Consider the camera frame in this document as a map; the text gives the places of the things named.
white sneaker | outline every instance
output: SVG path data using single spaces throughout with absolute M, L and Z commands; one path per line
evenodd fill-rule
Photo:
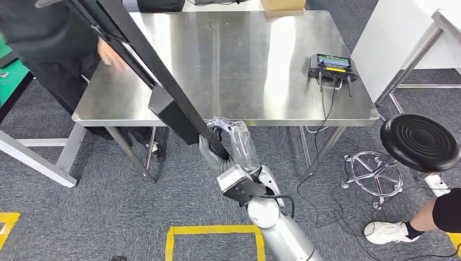
M 399 223 L 385 223 L 385 222 L 373 222 L 365 227 L 364 231 L 366 239 L 377 245 L 383 245 L 389 242 L 414 242 L 420 236 L 409 239 L 407 226 L 403 222 Z

black pants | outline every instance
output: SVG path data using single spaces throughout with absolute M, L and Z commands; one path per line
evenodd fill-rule
M 23 61 L 23 63 L 56 101 L 72 115 L 88 85 L 82 75 L 91 79 L 100 61 L 101 58 L 95 50 L 72 59 L 48 63 L 31 61 Z M 104 127 L 86 129 L 107 140 L 112 139 Z M 143 145 L 149 143 L 152 133 L 152 129 L 148 127 L 119 128 L 119 130 L 123 135 L 131 132 L 135 139 Z
M 461 188 L 453 188 L 436 199 L 432 218 L 440 230 L 461 233 Z

gray carpet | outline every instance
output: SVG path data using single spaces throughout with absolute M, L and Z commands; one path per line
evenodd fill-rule
M 350 49 L 357 42 L 376 1 L 309 1 L 330 10 Z M 409 80 L 461 83 L 453 70 L 417 72 Z M 461 138 L 457 117 L 461 90 L 398 90 L 404 110 L 436 119 Z M 395 113 L 387 101 L 380 109 L 384 117 Z M 285 194 L 294 196 L 295 219 L 320 251 L 324 260 L 374 260 L 346 233 L 357 234 L 372 220 L 374 197 L 351 185 L 336 187 L 345 178 L 342 157 L 363 150 L 384 151 L 379 140 L 382 121 L 365 128 L 349 128 L 328 155 L 315 176 L 301 188 L 318 210 L 296 195 L 296 186 L 306 171 L 297 128 L 251 128 L 263 164 L 276 175 Z M 15 138 L 66 137 L 72 128 L 70 116 L 34 81 L 0 124 Z M 323 144 L 332 130 L 319 134 Z M 0 260 L 109 260 L 111 255 L 130 261 L 163 260 L 169 226 L 249 224 L 245 211 L 218 190 L 214 174 L 201 158 L 197 146 L 187 146 L 165 128 L 159 130 L 164 156 L 152 161 L 159 178 L 146 184 L 114 142 L 87 134 L 72 175 L 79 183 L 63 188 L 15 159 L 0 153 L 0 212 L 20 212 L 21 217 L 0 251 Z M 315 155 L 313 135 L 308 135 L 310 154 Z M 135 145 L 139 155 L 144 149 Z M 34 149 L 56 162 L 60 149 Z M 405 187 L 420 185 L 414 171 L 401 167 Z M 461 186 L 458 169 L 444 175 L 451 186 Z M 387 203 L 374 219 L 409 220 L 433 196 L 425 189 L 410 189 Z M 344 220 L 326 225 L 338 216 Z M 179 235 L 173 260 L 256 260 L 254 237 L 250 235 Z M 454 248 L 442 232 L 429 232 L 412 244 L 377 246 L 358 238 L 364 248 L 381 260 L 403 260 L 421 254 L 450 254 Z M 273 260 L 266 251 L 266 260 Z M 419 260 L 441 260 L 421 258 Z

person's hand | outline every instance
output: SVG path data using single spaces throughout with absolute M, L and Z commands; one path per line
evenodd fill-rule
M 98 53 L 106 65 L 111 65 L 117 70 L 128 67 L 125 61 L 101 38 L 98 40 Z

chrome stool base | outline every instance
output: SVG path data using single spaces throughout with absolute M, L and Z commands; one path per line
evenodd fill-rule
M 369 166 L 365 161 L 362 160 L 361 156 L 375 156 L 376 166 Z M 348 181 L 341 182 L 341 187 L 347 189 L 350 183 L 355 182 L 359 187 L 363 190 L 372 194 L 374 196 L 379 197 L 379 201 L 373 202 L 373 207 L 377 210 L 381 209 L 381 206 L 384 204 L 385 197 L 392 197 L 397 195 L 398 193 L 402 192 L 402 175 L 400 174 L 397 166 L 395 165 L 396 160 L 389 154 L 383 154 L 373 151 L 362 151 L 354 156 L 346 155 L 344 156 L 344 160 L 350 163 L 351 168 L 351 175 L 352 178 Z M 363 166 L 367 172 L 366 173 L 357 173 L 356 164 L 360 164 Z M 384 173 L 388 170 L 393 170 L 397 174 L 397 178 L 391 178 L 386 176 Z M 367 188 L 361 180 L 373 178 L 375 181 L 376 191 Z M 394 191 L 389 193 L 384 193 L 381 187 L 381 180 L 386 182 L 391 182 L 394 184 Z

